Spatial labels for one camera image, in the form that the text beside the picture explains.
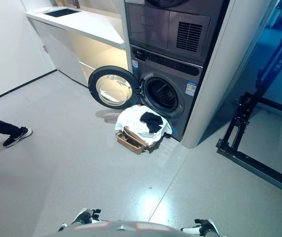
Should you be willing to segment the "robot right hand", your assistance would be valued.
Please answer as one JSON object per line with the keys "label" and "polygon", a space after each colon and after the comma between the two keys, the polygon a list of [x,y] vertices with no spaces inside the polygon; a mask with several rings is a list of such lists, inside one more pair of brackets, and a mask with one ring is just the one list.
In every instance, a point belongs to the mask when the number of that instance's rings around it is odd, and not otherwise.
{"label": "robot right hand", "polygon": [[180,230],[188,235],[200,237],[219,237],[220,233],[211,219],[194,219],[193,227],[185,227]]}

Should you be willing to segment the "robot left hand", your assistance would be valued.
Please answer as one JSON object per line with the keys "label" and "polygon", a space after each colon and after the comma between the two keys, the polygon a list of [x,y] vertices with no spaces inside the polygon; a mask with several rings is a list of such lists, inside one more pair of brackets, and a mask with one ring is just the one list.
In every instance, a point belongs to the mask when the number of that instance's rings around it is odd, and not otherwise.
{"label": "robot left hand", "polygon": [[72,224],[79,223],[81,225],[92,224],[93,222],[100,221],[99,215],[101,213],[100,209],[82,209],[78,215],[73,220]]}

